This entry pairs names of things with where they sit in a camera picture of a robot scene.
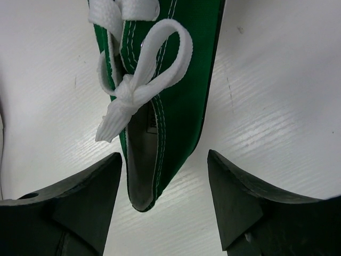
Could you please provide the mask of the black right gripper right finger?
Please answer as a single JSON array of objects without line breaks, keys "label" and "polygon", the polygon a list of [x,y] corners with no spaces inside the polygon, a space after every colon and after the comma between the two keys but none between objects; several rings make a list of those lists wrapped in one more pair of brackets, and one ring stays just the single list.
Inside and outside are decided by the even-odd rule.
[{"label": "black right gripper right finger", "polygon": [[340,197],[278,188],[215,150],[208,176],[222,250],[228,255],[340,255]]}]

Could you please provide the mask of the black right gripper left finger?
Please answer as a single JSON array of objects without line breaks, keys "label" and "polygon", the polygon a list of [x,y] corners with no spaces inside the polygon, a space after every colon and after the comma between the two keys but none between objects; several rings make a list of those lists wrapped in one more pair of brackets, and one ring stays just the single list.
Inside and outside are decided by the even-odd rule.
[{"label": "black right gripper left finger", "polygon": [[18,199],[1,201],[1,255],[103,255],[120,182],[113,153]]}]

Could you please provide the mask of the green sneaker one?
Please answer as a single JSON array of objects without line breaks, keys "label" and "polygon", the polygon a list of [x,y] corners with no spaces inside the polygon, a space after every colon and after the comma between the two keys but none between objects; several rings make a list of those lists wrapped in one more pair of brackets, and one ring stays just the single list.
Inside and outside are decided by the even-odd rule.
[{"label": "green sneaker one", "polygon": [[224,1],[89,1],[111,98],[97,142],[120,140],[127,191],[150,210],[202,132]]}]

